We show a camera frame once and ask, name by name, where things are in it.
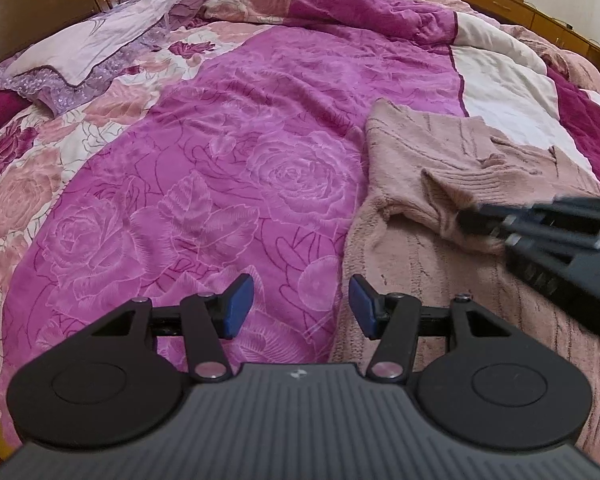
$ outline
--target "floral bedding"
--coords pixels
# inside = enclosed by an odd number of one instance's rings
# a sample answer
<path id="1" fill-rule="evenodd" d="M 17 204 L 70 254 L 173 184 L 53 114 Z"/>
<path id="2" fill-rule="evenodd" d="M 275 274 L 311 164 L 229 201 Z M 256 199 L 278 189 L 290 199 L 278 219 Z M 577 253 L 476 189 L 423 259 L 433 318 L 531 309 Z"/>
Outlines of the floral bedding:
<path id="1" fill-rule="evenodd" d="M 600 180 L 600 94 L 479 18 L 421 0 L 207 0 L 100 97 L 0 131 L 0 420 L 23 364 L 142 295 L 176 304 L 239 273 L 224 348 L 324 362 L 344 239 L 381 97 L 559 146 Z M 181 340 L 158 352 L 185 367 Z"/>

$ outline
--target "white logo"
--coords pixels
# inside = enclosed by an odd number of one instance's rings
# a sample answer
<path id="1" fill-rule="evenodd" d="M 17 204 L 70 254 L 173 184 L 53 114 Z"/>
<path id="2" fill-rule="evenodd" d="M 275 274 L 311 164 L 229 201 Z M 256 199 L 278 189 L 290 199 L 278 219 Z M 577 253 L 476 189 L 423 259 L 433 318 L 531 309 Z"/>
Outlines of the white logo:
<path id="1" fill-rule="evenodd" d="M 300 368 L 298 368 L 298 370 L 294 370 L 293 372 L 289 372 L 289 375 L 292 376 L 294 379 L 304 379 L 305 377 L 307 377 L 309 373 L 306 370 L 302 370 Z"/>

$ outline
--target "pink bedspread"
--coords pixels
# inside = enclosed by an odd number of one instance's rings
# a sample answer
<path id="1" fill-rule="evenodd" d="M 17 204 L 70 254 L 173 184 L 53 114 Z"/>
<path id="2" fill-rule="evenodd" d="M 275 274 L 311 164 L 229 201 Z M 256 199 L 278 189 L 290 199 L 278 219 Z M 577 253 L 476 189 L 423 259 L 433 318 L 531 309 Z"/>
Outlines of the pink bedspread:
<path id="1" fill-rule="evenodd" d="M 199 17 L 101 97 L 2 133 L 34 133 L 0 152 L 0 416 L 13 444 L 15 371 L 133 296 L 175 304 L 249 272 L 232 364 L 327 360 L 380 97 L 483 115 L 600 179 L 600 106 L 481 20 L 420 0 L 209 0 Z M 159 351 L 185 365 L 179 339 Z"/>

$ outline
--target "purple lace ruffle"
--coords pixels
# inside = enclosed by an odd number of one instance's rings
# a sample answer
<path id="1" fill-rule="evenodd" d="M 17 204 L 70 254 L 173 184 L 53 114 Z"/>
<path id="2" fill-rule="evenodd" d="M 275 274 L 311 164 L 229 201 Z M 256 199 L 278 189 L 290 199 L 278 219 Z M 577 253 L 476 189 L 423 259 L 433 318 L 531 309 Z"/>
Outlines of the purple lace ruffle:
<path id="1" fill-rule="evenodd" d="M 67 84 L 62 76 L 51 68 L 37 68 L 19 76 L 8 77 L 5 74 L 6 69 L 24 53 L 22 51 L 0 63 L 0 89 L 13 90 L 34 103 L 45 104 L 54 117 L 64 114 L 104 94 L 113 79 L 132 66 L 142 54 L 165 47 L 170 30 L 182 26 L 200 26 L 200 19 L 196 18 L 196 14 L 204 1 L 206 0 L 182 0 L 142 36 L 96 65 L 87 79 L 78 86 Z M 115 7 L 104 15 L 117 12 L 121 8 L 122 6 Z"/>

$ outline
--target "bed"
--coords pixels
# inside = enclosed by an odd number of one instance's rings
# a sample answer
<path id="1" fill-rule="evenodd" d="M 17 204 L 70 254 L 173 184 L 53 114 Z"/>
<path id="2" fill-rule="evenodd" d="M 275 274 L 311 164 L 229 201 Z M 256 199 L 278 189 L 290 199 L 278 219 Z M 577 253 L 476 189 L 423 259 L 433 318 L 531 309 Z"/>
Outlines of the bed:
<path id="1" fill-rule="evenodd" d="M 429 304 L 470 290 L 579 366 L 594 394 L 579 445 L 600 463 L 599 344 L 508 278 L 496 250 L 445 224 L 443 211 L 479 194 L 420 160 L 409 167 L 445 192 L 435 204 L 416 196 L 420 177 L 385 150 L 422 121 L 443 126 L 421 125 L 402 147 L 484 130 L 475 135 L 497 153 L 471 155 L 475 171 L 528 165 L 491 200 L 600 196 L 600 75 L 588 62 L 460 0 L 56 0 L 57 13 L 23 10 L 30 1 L 0 0 L 0 27 L 20 20 L 0 34 L 0 88 L 33 102 L 0 128 L 0 425 L 11 447 L 5 392 L 17 369 L 138 295 L 176 304 L 248 272 L 255 300 L 224 345 L 232 365 L 364 367 L 372 344 L 342 294 L 363 272 L 381 292 Z M 397 182 L 417 185 L 385 200 Z M 406 259 L 385 247 L 393 272 L 368 255 L 366 214 L 417 247 Z M 157 351 L 186 367 L 179 339 Z M 423 343 L 420 364 L 439 351 Z"/>

